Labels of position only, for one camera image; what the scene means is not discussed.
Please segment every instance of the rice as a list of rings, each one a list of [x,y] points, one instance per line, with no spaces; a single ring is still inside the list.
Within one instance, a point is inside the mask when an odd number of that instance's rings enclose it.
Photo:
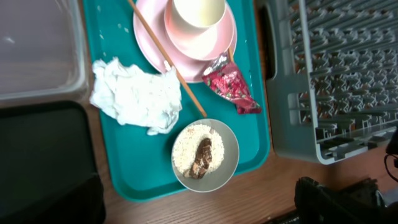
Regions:
[[[211,139],[211,162],[207,174],[217,170],[224,160],[224,145],[221,136],[209,126],[196,124],[184,129],[174,145],[173,161],[181,174],[191,169],[200,142]]]

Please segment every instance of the floral wrapper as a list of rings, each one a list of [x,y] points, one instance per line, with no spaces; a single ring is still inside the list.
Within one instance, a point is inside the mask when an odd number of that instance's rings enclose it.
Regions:
[[[236,104],[238,114],[261,113],[261,107],[251,97],[241,71],[228,59],[227,53],[209,63],[202,79],[217,95]]]

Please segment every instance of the crumpled tissue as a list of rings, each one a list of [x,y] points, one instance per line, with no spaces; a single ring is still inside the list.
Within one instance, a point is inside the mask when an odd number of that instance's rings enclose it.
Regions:
[[[180,82],[172,67],[164,74],[144,73],[137,65],[123,67],[118,58],[93,63],[90,103],[119,124],[149,127],[148,135],[167,134],[178,121]]]

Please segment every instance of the pink saucer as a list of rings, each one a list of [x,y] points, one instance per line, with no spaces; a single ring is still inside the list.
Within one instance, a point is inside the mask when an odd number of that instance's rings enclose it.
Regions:
[[[207,62],[198,61],[187,57],[186,55],[181,53],[173,45],[173,43],[171,43],[170,39],[167,37],[164,26],[164,10],[166,4],[167,0],[138,0],[136,6],[141,11],[141,14],[144,16],[145,20],[154,31],[164,49],[170,55],[173,63],[180,71],[185,81],[188,83],[202,82],[203,80],[201,79],[200,72]],[[232,19],[234,30],[236,30],[236,23],[233,16]],[[141,49],[141,52],[144,54],[145,58],[154,68],[156,68],[156,70],[158,70],[159,72],[166,72],[166,68],[164,65],[165,60],[162,54],[157,49],[155,43],[152,41],[144,26],[141,24],[135,14],[133,15],[133,26],[134,35],[136,36],[138,46]],[[231,43],[234,51],[236,48],[236,40],[236,32],[234,32],[234,37]]]
[[[228,3],[220,22],[200,35],[182,31],[172,20],[172,0],[168,1],[164,14],[165,28],[174,46],[186,56],[195,60],[214,60],[228,50],[234,38],[234,19]]]

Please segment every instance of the gray plastic basket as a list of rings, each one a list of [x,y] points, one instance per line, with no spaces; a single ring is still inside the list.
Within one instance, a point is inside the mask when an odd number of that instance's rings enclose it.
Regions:
[[[398,1],[257,6],[272,32],[267,95],[276,153],[331,164],[387,144],[398,125]]]

